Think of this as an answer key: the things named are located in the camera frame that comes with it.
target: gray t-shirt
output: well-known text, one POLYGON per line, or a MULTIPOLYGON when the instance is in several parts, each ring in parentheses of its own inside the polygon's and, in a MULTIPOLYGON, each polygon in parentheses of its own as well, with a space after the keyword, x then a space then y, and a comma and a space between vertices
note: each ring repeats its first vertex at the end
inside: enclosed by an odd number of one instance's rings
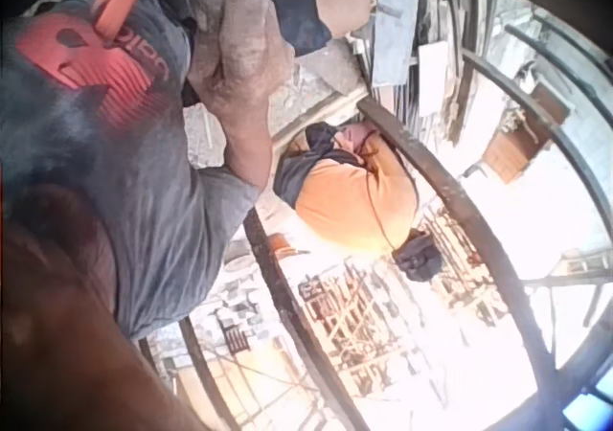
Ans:
POLYGON ((180 91, 190 48, 183 29, 157 0, 139 0, 116 41, 102 44, 83 22, 90 3, 63 0, 5 37, 5 91, 10 72, 20 72, 45 82, 39 98, 51 105, 36 115, 36 97, 29 97, 32 109, 27 101, 3 104, 3 114, 20 119, 3 120, 0 154, 11 151, 2 146, 14 143, 11 126, 31 126, 28 142, 17 144, 34 150, 4 163, 8 190, 25 178, 62 184, 89 200, 115 254, 117 323, 125 336, 140 338, 206 298, 259 192, 227 168, 195 170, 188 162, 180 91), (64 121, 58 109, 66 98, 73 98, 66 112, 72 115, 64 121), (27 162, 7 168, 20 157, 36 158, 35 177, 19 173, 27 162))

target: leg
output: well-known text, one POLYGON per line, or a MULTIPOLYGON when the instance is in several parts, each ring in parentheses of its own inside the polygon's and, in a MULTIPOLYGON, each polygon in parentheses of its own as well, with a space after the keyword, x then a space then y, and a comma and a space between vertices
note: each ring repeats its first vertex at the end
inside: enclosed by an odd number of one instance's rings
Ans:
POLYGON ((281 34, 296 56, 317 51, 332 39, 366 25, 371 0, 272 0, 281 34))

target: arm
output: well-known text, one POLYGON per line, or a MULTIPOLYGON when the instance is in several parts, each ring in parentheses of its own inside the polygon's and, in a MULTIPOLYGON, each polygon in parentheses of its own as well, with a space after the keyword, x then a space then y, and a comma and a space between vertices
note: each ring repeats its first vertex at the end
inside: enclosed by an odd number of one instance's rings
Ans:
POLYGON ((260 193, 266 187, 272 166, 272 139, 268 131, 266 109, 245 117, 245 123, 221 122, 226 136, 226 166, 242 181, 256 186, 260 193))
POLYGON ((292 65, 270 0, 225 0, 219 35, 196 37, 190 83, 221 123, 226 166, 260 191, 272 163, 268 98, 292 65))

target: hand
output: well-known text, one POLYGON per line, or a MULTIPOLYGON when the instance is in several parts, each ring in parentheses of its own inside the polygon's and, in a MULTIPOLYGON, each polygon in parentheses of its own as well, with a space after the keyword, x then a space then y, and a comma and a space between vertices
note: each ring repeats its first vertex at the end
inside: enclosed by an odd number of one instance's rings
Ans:
POLYGON ((225 0, 219 35, 196 36, 190 83, 222 125, 265 119, 268 98, 293 67, 270 0, 225 0))

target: knee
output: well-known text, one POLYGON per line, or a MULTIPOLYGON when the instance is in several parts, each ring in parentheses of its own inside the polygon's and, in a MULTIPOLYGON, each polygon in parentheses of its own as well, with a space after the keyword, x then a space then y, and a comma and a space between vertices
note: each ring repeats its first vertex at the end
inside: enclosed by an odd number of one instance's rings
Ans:
POLYGON ((319 19, 333 38, 365 26, 371 15, 373 0, 315 0, 319 19))

